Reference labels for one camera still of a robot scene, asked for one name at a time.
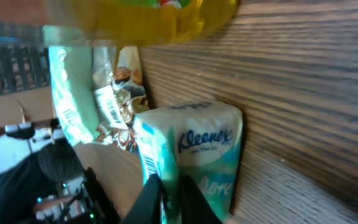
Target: wooden surface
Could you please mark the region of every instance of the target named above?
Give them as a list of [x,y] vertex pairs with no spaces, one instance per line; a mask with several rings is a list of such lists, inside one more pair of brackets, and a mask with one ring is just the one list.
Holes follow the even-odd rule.
[[[155,106],[217,98],[246,114],[235,220],[358,223],[358,1],[242,1],[220,33],[140,52]],[[94,154],[124,215],[139,161]]]

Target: kleenex tissue pack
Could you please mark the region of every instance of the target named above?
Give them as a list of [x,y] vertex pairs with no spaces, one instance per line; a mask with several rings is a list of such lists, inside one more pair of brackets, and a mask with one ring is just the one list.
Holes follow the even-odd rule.
[[162,223],[180,222],[178,175],[197,184],[216,216],[229,215],[239,164],[242,113],[220,101],[199,101],[137,114],[134,123],[144,183],[158,174],[168,195]]

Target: person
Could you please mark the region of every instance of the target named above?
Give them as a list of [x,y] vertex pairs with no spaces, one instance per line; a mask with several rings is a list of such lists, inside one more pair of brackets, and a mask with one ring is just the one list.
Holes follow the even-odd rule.
[[0,224],[34,223],[35,213],[72,197],[38,203],[38,198],[54,194],[58,183],[82,173],[74,150],[65,139],[44,146],[0,174]]

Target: barcode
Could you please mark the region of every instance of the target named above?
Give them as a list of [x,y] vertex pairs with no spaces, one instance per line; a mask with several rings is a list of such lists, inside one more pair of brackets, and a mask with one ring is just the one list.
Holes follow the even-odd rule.
[[146,163],[147,171],[149,172],[149,176],[157,173],[157,168],[155,168],[154,160],[150,157],[144,156],[144,161]]
[[114,119],[114,121],[117,124],[121,124],[121,120],[119,119],[119,115],[117,114],[116,110],[114,109],[113,100],[112,99],[107,99],[106,104],[107,104],[107,107],[108,107],[108,109],[110,111],[110,114],[111,114],[112,118]]
[[63,111],[63,115],[67,120],[68,124],[73,124],[75,119],[76,119],[76,113],[71,110],[71,109],[67,109],[65,111]]

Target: yellow plastic object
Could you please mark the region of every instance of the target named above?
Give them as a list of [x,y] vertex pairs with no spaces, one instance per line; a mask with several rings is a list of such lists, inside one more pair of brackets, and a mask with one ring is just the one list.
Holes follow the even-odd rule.
[[167,44],[206,37],[232,17],[237,5],[237,0],[192,0],[179,9],[172,5],[147,7],[123,2],[125,0],[71,0],[71,5],[77,25],[87,34],[94,34],[96,40],[116,41],[121,46]]

